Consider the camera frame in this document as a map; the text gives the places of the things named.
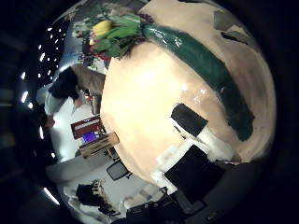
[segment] desk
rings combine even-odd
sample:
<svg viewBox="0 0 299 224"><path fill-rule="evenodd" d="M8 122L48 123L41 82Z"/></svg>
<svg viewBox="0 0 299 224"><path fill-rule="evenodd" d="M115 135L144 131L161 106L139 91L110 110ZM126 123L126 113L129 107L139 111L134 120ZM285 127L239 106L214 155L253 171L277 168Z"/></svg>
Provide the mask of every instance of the desk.
<svg viewBox="0 0 299 224"><path fill-rule="evenodd" d="M209 130L229 143L242 161L263 152L273 136L276 102L267 64L250 47L221 37L213 28L215 10L207 4L176 0L152 0L142 8L158 24L189 33L225 62L256 117L248 141L237 139L208 85L165 50L143 43L130 57L110 63L101 105L103 124L120 138L115 148L128 170L150 182L156 158L183 141L169 120L176 103L207 119Z"/></svg>

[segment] green leaves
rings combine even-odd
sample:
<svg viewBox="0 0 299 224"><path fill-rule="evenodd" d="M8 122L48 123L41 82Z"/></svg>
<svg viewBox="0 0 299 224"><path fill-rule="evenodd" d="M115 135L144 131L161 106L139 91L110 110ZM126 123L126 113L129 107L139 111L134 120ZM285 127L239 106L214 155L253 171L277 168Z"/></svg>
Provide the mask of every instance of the green leaves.
<svg viewBox="0 0 299 224"><path fill-rule="evenodd" d="M137 28L140 24L139 17L135 15L124 15L124 16L109 16L108 17L111 21L113 21L113 24L116 26L125 26L125 27L132 27Z"/></svg>
<svg viewBox="0 0 299 224"><path fill-rule="evenodd" d="M95 51L103 51L103 50L106 50L106 49L109 49L111 47L111 42L109 39L103 39L103 40L100 40L98 43L96 43L93 47L93 49Z"/></svg>

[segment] person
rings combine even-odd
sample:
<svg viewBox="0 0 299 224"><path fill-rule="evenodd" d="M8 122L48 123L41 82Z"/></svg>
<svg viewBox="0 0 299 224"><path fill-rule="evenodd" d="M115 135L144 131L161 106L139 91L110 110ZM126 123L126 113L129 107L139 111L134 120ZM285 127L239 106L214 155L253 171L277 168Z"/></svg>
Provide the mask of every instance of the person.
<svg viewBox="0 0 299 224"><path fill-rule="evenodd" d="M41 123L44 127L53 127L54 114L59 111L64 101L71 97L74 108L82 105L77 89L88 90L91 96L101 98L106 76L88 69L81 63L66 68L48 89L45 100L44 114Z"/></svg>

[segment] green fabric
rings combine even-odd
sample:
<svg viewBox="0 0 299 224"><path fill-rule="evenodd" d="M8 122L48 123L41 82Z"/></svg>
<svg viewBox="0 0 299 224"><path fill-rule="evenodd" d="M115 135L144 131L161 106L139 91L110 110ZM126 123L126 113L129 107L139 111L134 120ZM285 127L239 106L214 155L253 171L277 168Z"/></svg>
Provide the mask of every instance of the green fabric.
<svg viewBox="0 0 299 224"><path fill-rule="evenodd" d="M141 31L149 41L170 50L190 66L216 92L238 138L250 138L254 116L221 60L184 32L147 24L141 26Z"/></svg>

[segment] monitor screen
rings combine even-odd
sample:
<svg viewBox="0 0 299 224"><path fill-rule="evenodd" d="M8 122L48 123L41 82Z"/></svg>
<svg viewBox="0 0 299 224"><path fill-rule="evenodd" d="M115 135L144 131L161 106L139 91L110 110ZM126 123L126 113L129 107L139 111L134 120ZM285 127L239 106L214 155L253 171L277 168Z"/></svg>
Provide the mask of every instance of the monitor screen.
<svg viewBox="0 0 299 224"><path fill-rule="evenodd" d="M96 135L94 132L85 133L82 135L82 139L84 143L90 143L96 139Z"/></svg>

